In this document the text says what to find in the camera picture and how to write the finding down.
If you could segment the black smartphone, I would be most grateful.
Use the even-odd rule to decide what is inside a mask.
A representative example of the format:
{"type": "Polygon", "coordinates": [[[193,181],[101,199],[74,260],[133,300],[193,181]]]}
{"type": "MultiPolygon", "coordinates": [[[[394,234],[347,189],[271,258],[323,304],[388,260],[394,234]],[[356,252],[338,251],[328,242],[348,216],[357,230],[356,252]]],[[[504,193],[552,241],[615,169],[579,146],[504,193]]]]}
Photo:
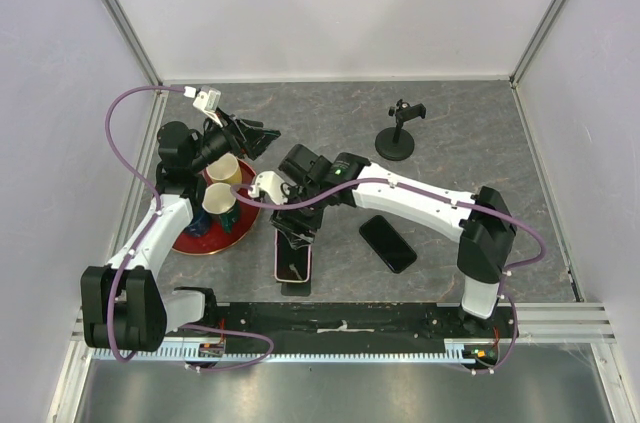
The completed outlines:
{"type": "Polygon", "coordinates": [[[382,215],[375,215],[359,228],[359,234],[394,274],[417,261],[417,253],[382,215]]]}

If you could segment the black round-base phone holder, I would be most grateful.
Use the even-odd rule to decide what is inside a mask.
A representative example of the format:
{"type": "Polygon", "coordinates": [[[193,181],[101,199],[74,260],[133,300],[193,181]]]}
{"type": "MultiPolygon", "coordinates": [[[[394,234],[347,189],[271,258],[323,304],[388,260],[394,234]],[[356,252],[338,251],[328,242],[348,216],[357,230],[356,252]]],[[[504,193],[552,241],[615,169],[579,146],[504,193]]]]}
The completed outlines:
{"type": "Polygon", "coordinates": [[[381,130],[374,141],[376,152],[389,161],[403,161],[414,152],[413,136],[404,129],[404,124],[416,118],[425,119],[427,110],[422,103],[411,104],[399,99],[389,108],[388,114],[395,119],[395,125],[381,130]]]}

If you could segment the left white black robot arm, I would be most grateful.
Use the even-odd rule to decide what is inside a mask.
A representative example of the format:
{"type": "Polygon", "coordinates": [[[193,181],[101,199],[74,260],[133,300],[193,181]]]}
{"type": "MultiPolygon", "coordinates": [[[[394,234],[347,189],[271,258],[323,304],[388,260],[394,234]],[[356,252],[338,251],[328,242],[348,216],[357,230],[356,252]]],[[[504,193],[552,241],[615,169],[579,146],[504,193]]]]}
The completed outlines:
{"type": "Polygon", "coordinates": [[[158,130],[160,161],[147,214],[108,263],[88,267],[80,279],[88,346],[119,357],[123,351],[155,351],[167,333],[185,325],[198,336],[218,328],[212,290],[179,287],[162,296],[156,278],[173,244],[202,208],[205,168],[227,154],[255,160],[281,135],[258,121],[225,112],[218,116],[207,120],[202,131],[180,121],[158,130]]]}

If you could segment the black folding phone stand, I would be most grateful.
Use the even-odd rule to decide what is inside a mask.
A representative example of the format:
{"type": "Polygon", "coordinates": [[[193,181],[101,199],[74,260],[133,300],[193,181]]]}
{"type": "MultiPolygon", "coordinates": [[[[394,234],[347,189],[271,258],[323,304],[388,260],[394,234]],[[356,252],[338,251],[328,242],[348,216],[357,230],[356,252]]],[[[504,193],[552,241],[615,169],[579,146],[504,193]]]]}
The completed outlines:
{"type": "Polygon", "coordinates": [[[282,283],[281,295],[286,297],[308,297],[311,294],[311,282],[282,283]]]}

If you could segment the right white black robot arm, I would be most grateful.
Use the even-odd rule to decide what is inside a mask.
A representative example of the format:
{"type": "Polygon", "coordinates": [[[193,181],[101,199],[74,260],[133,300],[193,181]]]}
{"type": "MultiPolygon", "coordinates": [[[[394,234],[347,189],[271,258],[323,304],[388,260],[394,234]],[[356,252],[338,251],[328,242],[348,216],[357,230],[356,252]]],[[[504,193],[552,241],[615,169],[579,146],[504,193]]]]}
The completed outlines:
{"type": "Polygon", "coordinates": [[[256,179],[277,205],[274,223],[296,247],[313,242],[328,206],[389,213],[422,225],[458,246],[464,290],[458,324],[467,335],[483,335],[494,324],[502,270],[516,236],[515,224],[496,190],[477,193],[438,188],[395,174],[348,152],[334,160],[295,145],[277,171],[256,179]]]}

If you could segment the pink-case smartphone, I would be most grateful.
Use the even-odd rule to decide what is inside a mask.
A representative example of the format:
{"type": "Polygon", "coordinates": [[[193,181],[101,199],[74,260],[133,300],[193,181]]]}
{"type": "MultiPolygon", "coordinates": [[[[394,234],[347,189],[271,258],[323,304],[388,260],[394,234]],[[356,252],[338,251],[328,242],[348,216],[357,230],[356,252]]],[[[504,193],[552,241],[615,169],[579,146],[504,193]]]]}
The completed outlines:
{"type": "Polygon", "coordinates": [[[274,277],[278,282],[304,284],[311,279],[312,247],[293,249],[280,232],[275,232],[274,277]]]}

